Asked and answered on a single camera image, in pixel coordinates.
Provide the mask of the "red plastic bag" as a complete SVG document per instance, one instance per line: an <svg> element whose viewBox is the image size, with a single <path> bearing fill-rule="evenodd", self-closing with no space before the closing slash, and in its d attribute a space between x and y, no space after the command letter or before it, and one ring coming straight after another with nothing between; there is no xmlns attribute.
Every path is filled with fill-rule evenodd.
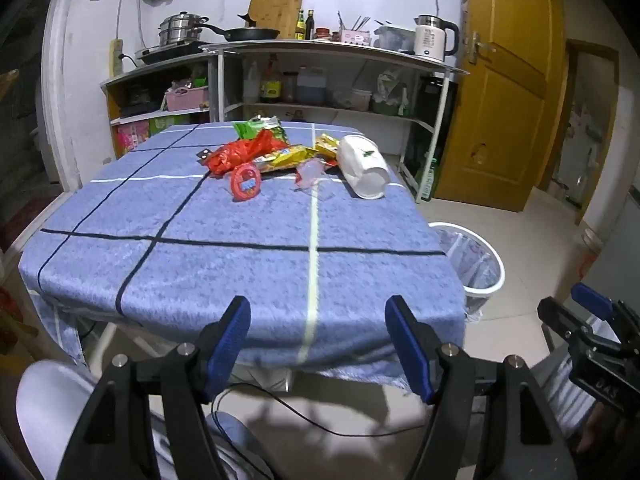
<svg viewBox="0 0 640 480"><path fill-rule="evenodd" d="M262 129L253 139L239 139L209 153L203 165L214 177L222 177L246 162L287 147L288 144L274 136L271 130Z"/></svg>

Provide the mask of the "white paper cup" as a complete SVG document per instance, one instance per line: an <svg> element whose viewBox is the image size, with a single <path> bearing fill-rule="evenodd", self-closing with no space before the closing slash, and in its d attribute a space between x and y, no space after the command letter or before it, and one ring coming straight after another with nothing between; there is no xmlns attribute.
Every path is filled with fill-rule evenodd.
<svg viewBox="0 0 640 480"><path fill-rule="evenodd" d="M378 146L361 134L338 142L337 163L354 193L363 200L379 200L390 184L390 172Z"/></svg>

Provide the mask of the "clear pink plastic cup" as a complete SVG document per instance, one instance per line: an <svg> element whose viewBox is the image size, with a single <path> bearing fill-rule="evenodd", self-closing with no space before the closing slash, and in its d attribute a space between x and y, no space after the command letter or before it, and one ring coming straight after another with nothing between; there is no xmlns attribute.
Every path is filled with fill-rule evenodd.
<svg viewBox="0 0 640 480"><path fill-rule="evenodd" d="M298 190L309 190L326 173L326 163L321 158L304 160L296 167L295 185Z"/></svg>

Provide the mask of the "yellow green snack wrapper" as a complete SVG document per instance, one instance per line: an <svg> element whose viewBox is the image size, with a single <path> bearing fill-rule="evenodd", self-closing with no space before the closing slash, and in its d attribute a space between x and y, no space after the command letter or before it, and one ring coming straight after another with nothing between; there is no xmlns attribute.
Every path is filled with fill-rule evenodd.
<svg viewBox="0 0 640 480"><path fill-rule="evenodd" d="M302 162L314 158L318 154L315 148L305 145L290 145L286 148L271 152L269 154L260 155L253 160L259 172L268 174L268 172L287 170L296 168Z"/></svg>

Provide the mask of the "green snack bag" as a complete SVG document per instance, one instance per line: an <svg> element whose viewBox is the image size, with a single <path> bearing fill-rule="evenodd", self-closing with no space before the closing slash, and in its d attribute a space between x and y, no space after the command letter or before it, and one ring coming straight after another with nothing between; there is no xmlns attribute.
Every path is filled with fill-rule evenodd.
<svg viewBox="0 0 640 480"><path fill-rule="evenodd" d="M235 122L233 128L239 139L252 140L262 130L269 130L275 139L288 143L288 136L277 116L257 115L244 122Z"/></svg>

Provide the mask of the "yellow chips bag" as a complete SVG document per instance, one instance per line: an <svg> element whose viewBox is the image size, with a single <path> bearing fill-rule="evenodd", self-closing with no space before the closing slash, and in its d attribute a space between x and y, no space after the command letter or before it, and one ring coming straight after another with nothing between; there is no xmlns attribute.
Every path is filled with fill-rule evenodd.
<svg viewBox="0 0 640 480"><path fill-rule="evenodd" d="M320 133L314 140L314 149L326 160L337 160L339 146L340 141L326 132Z"/></svg>

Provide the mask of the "white trash bin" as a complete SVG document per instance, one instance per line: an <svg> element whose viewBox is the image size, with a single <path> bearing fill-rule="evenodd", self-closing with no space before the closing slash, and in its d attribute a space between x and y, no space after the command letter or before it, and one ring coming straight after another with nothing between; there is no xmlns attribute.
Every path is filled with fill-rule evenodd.
<svg viewBox="0 0 640 480"><path fill-rule="evenodd" d="M463 285L466 320L478 321L482 307L506 281L506 267L501 257L484 237L464 226L450 222L428 225L436 232L442 251Z"/></svg>

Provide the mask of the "blue checked tablecloth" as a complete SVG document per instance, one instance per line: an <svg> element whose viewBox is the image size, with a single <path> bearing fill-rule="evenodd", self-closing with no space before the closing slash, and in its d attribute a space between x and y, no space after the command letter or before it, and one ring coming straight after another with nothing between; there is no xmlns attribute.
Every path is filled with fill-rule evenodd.
<svg viewBox="0 0 640 480"><path fill-rule="evenodd" d="M405 382L384 310L399 295L442 340L464 338L464 291L410 192L377 200L341 174L310 191L272 176L238 202L196 155L232 125L172 126L77 191L26 244L18 270L41 323L73 360L102 322L194 339L250 302L239 361L356 382Z"/></svg>

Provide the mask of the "green bottle by shelf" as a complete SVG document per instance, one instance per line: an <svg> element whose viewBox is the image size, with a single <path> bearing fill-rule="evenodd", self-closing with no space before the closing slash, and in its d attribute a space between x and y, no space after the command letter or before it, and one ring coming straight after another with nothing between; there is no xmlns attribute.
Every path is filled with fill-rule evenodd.
<svg viewBox="0 0 640 480"><path fill-rule="evenodd" d="M428 202L432 199L437 185L438 166L438 160L436 158L433 158L430 168L426 169L425 167L423 167L416 175L416 178L420 182L424 183L420 195L421 200L425 200L426 202Z"/></svg>

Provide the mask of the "wooden door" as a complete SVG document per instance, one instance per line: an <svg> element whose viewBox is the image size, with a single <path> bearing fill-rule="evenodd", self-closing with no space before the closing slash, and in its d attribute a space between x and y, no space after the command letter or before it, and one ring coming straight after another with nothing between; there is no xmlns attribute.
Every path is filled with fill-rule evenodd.
<svg viewBox="0 0 640 480"><path fill-rule="evenodd" d="M563 80L561 0L468 0L441 200L523 210L552 143Z"/></svg>

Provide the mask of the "white metal shelf rack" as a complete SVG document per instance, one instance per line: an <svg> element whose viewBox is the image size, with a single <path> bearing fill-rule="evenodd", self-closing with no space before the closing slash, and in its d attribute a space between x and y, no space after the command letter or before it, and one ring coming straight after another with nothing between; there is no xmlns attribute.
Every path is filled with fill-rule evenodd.
<svg viewBox="0 0 640 480"><path fill-rule="evenodd" d="M389 141L383 152L406 154L421 133L432 158L460 68L404 52L332 41L256 40L205 44L203 53L139 66L103 81L114 136L127 124L188 115L236 122L256 115L282 122L354 127ZM165 93L208 88L204 110L166 110Z"/></svg>

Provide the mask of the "white electric kettle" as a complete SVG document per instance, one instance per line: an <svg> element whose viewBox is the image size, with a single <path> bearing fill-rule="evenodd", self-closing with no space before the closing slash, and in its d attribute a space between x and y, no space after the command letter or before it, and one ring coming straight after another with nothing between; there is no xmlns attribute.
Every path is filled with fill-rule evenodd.
<svg viewBox="0 0 640 480"><path fill-rule="evenodd" d="M414 22L416 30L413 52L416 56L444 62L447 56L458 52L460 30L456 24L430 14L421 14L414 19ZM454 41L450 47L447 47L447 32L454 34Z"/></svg>

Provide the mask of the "black frying pan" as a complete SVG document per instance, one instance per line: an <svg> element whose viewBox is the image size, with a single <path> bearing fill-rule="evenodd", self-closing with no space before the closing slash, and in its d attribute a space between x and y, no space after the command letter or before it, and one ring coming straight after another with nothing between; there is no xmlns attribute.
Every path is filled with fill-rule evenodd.
<svg viewBox="0 0 640 480"><path fill-rule="evenodd" d="M207 28L219 36L223 36L228 42L275 40L280 32L277 29L265 27L238 27L222 29L211 24L199 24L198 28Z"/></svg>

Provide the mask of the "steel steamer pot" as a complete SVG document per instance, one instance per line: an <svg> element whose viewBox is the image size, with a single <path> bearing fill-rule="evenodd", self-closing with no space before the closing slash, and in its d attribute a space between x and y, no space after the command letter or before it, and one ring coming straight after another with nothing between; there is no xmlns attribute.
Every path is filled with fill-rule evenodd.
<svg viewBox="0 0 640 480"><path fill-rule="evenodd" d="M209 18L198 14L182 11L165 18L158 25L160 46L172 46L179 42L200 40L202 29L208 24Z"/></svg>

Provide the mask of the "power strip on wall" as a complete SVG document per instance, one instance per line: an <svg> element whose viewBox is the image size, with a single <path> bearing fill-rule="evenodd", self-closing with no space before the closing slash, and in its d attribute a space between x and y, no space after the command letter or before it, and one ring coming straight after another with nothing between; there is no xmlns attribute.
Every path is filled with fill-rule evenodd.
<svg viewBox="0 0 640 480"><path fill-rule="evenodd" d="M111 77L116 77L122 73L122 46L124 43L120 38L110 41L108 50L108 73Z"/></svg>

